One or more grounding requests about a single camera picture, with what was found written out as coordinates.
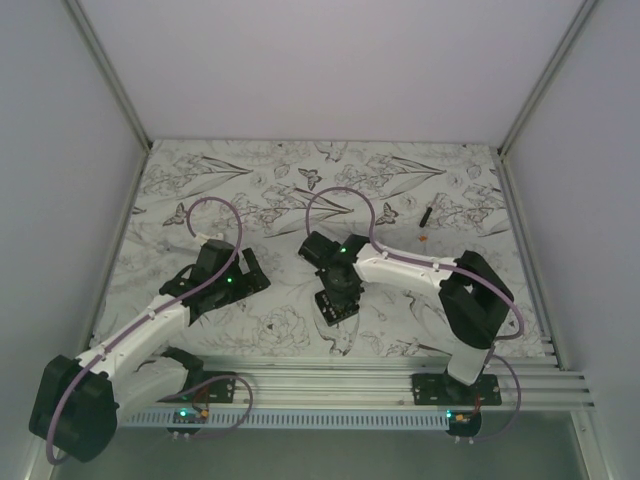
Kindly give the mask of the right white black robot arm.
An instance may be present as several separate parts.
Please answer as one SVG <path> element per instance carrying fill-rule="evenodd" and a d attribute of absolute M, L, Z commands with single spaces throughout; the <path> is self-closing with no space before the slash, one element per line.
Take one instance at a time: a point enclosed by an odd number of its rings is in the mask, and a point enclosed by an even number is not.
<path fill-rule="evenodd" d="M 450 355 L 443 391 L 452 403 L 468 403 L 479 391 L 478 378 L 506 320 L 513 294 L 476 252 L 458 258 L 420 256 L 352 234 L 342 243 L 317 231 L 303 241 L 298 255 L 316 269 L 322 289 L 316 311 L 329 326 L 359 313 L 368 284 L 380 284 L 440 301 Z"/>

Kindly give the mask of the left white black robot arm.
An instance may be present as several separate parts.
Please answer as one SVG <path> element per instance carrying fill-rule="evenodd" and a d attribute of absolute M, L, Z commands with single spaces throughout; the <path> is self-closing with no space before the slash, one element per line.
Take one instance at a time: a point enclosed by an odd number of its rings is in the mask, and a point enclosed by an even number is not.
<path fill-rule="evenodd" d="M 190 402 L 213 383 L 242 383 L 232 372 L 205 371 L 199 357 L 166 343 L 204 314 L 269 285 L 252 249 L 208 239 L 140 315 L 78 356 L 52 359 L 29 420 L 30 432 L 46 443 L 47 460 L 91 461 L 124 421 L 151 404 Z"/>

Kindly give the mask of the black fuse box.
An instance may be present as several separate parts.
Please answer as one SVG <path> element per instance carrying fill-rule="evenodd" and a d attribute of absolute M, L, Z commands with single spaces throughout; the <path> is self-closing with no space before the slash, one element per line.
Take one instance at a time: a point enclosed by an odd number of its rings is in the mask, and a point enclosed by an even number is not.
<path fill-rule="evenodd" d="M 356 302 L 334 304 L 325 291 L 316 293 L 314 300 L 317 309 L 328 326 L 337 325 L 359 312 L 359 305 Z"/>

